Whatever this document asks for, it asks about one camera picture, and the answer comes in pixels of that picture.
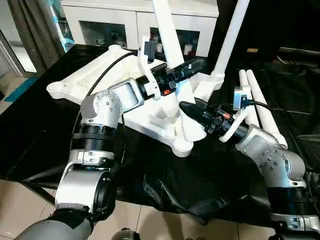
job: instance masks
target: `floor tile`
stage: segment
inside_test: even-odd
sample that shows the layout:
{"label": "floor tile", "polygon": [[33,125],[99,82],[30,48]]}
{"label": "floor tile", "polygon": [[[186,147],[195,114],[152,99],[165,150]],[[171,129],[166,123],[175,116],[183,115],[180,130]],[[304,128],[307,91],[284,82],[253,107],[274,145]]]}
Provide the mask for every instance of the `floor tile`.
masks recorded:
{"label": "floor tile", "polygon": [[0,87],[8,88],[9,84],[11,83],[12,79],[17,78],[18,75],[12,70],[4,74],[0,78]]}
{"label": "floor tile", "polygon": [[239,223],[238,229],[239,240],[264,240],[275,234],[275,230],[273,228],[254,226],[245,223]]}
{"label": "floor tile", "polygon": [[216,219],[203,226],[189,214],[161,212],[148,206],[141,208],[137,232],[142,240],[238,240],[236,222]]}
{"label": "floor tile", "polygon": [[[115,209],[106,220],[95,226],[89,240],[110,240],[113,235],[123,228],[136,230],[141,206],[133,203],[116,201]],[[48,218],[55,208],[47,204],[39,220]]]}
{"label": "floor tile", "polygon": [[16,76],[15,74],[9,72],[5,74],[0,79],[0,86],[5,85],[5,90],[2,88],[2,92],[5,92],[4,98],[0,101],[0,114],[2,114],[10,105],[12,102],[10,101],[4,101],[6,97],[8,97],[17,87],[19,87],[21,84],[23,84],[28,78],[26,77],[20,77]]}
{"label": "floor tile", "polygon": [[20,183],[0,180],[0,235],[15,238],[39,219],[46,204]]}
{"label": "floor tile", "polygon": [[5,236],[0,236],[0,240],[11,240],[11,238],[5,237]]}
{"label": "floor tile", "polygon": [[51,196],[55,197],[56,196],[56,191],[54,189],[50,189],[50,188],[45,188],[43,187],[44,190],[46,190]]}

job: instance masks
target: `white cabinet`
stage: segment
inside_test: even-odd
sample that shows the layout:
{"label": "white cabinet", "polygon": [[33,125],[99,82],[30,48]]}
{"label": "white cabinet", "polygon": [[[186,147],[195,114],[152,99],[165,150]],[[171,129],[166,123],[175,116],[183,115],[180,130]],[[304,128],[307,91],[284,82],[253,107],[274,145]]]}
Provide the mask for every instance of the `white cabinet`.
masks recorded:
{"label": "white cabinet", "polygon": [[[157,36],[161,41],[158,31],[156,16],[149,12],[137,12],[138,35],[150,34]],[[173,14],[172,19],[184,52],[185,45],[191,45],[196,56],[207,57],[217,19],[215,17],[187,16]]]}
{"label": "white cabinet", "polygon": [[[217,17],[216,0],[168,0],[182,52],[207,57]],[[140,35],[161,43],[151,0],[63,0],[76,44],[111,45],[137,50]]]}

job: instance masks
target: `red label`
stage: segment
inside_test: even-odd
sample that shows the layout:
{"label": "red label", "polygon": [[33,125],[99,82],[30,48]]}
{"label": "red label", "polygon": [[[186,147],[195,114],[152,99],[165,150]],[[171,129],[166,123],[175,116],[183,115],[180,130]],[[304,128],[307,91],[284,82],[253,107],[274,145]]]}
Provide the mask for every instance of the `red label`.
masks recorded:
{"label": "red label", "polygon": [[229,113],[226,113],[226,112],[225,112],[225,113],[223,114],[223,117],[224,117],[225,119],[229,119],[231,116],[230,116]]}

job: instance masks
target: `gray robot arm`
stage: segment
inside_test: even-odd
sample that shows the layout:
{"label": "gray robot arm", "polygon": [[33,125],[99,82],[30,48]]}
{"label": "gray robot arm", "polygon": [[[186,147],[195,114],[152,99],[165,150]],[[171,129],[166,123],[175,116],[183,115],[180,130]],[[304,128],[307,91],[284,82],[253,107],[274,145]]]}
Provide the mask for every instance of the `gray robot arm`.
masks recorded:
{"label": "gray robot arm", "polygon": [[55,212],[28,227],[17,240],[86,240],[115,208],[114,136],[122,114],[118,96],[100,91],[83,100],[68,163],[55,195]]}
{"label": "gray robot arm", "polygon": [[[223,136],[234,122],[220,106],[205,102],[180,102],[179,106],[209,134]],[[301,157],[282,148],[275,137],[253,124],[241,123],[232,138],[236,149],[250,157],[263,176],[271,205],[270,219],[280,233],[272,239],[318,239],[318,211],[304,181],[306,170]]]}

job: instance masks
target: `glass cabinet door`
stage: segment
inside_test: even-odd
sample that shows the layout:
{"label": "glass cabinet door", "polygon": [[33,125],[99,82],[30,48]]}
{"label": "glass cabinet door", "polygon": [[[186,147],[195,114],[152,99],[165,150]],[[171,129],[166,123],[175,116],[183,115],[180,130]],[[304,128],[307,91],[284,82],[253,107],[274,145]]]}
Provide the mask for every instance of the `glass cabinet door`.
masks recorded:
{"label": "glass cabinet door", "polygon": [[63,7],[76,44],[105,46],[118,44],[124,49],[138,49],[137,17],[134,11]]}
{"label": "glass cabinet door", "polygon": [[[172,15],[174,27],[184,55],[207,57],[215,30],[217,18],[190,15]],[[138,34],[150,34],[161,49],[161,38],[154,13],[137,12]]]}

